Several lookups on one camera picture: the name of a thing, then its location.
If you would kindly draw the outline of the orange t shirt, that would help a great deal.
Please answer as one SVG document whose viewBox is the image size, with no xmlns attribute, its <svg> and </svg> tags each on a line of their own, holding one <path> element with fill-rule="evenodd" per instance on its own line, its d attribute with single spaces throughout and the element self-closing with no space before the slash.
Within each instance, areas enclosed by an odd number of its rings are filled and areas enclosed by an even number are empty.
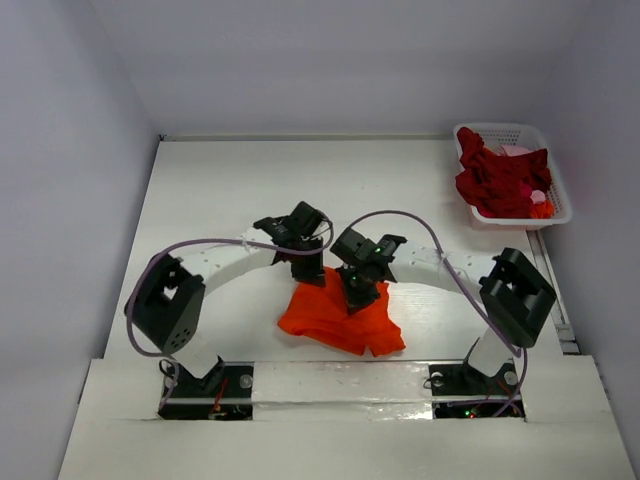
<svg viewBox="0 0 640 480">
<path fill-rule="evenodd" d="M 336 269 L 324 269 L 325 284 L 300 283 L 278 327 L 293 336 L 304 336 L 347 353 L 375 357 L 406 348 L 402 331 L 389 317 L 388 285 L 377 287 L 379 298 L 365 309 L 350 314 Z"/>
</svg>

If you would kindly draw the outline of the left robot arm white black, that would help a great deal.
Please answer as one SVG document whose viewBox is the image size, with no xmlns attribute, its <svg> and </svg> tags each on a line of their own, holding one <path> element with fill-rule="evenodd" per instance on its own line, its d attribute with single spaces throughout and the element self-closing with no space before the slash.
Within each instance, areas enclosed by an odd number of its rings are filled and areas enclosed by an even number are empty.
<svg viewBox="0 0 640 480">
<path fill-rule="evenodd" d="M 327 240 L 323 227 L 328 229 Z M 166 247 L 149 260 L 125 303 L 131 346 L 144 357 L 167 360 L 173 386 L 188 386 L 201 395 L 217 392 L 225 369 L 221 358 L 191 366 L 176 358 L 196 336 L 205 297 L 249 272 L 278 263 L 291 265 L 295 281 L 322 286 L 323 253 L 333 236 L 331 220 L 301 201 L 291 213 L 259 219 L 235 238 L 185 240 Z"/>
</svg>

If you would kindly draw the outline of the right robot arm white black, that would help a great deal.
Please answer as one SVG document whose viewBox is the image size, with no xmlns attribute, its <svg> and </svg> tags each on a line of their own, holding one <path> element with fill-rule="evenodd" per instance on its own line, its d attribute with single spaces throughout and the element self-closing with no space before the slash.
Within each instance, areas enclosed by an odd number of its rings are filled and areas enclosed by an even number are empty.
<svg viewBox="0 0 640 480">
<path fill-rule="evenodd" d="M 473 392 L 486 390 L 508 359 L 536 344 L 557 300 L 551 284 L 514 248 L 492 257 L 446 254 L 397 235 L 373 241 L 348 228 L 330 251 L 343 262 L 338 273 L 351 314 L 378 300 L 378 286 L 388 282 L 465 296 L 487 324 L 460 368 L 462 384 Z"/>
</svg>

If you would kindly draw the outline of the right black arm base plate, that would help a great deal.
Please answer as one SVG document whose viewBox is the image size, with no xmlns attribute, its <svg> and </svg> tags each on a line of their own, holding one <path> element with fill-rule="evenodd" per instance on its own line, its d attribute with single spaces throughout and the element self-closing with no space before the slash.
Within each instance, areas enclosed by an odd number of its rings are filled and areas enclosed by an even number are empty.
<svg viewBox="0 0 640 480">
<path fill-rule="evenodd" d="M 435 419 L 523 418 L 519 382 L 512 362 L 492 377 L 462 363 L 436 363 L 429 365 L 423 387 Z"/>
</svg>

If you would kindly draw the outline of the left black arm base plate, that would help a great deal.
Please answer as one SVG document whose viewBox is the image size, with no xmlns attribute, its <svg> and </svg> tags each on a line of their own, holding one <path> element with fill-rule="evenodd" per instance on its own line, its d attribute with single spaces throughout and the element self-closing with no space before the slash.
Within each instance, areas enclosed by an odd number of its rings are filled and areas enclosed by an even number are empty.
<svg viewBox="0 0 640 480">
<path fill-rule="evenodd" d="M 219 360 L 203 378 L 180 366 L 177 383 L 158 415 L 164 420 L 252 420 L 253 377 L 253 363 Z"/>
</svg>

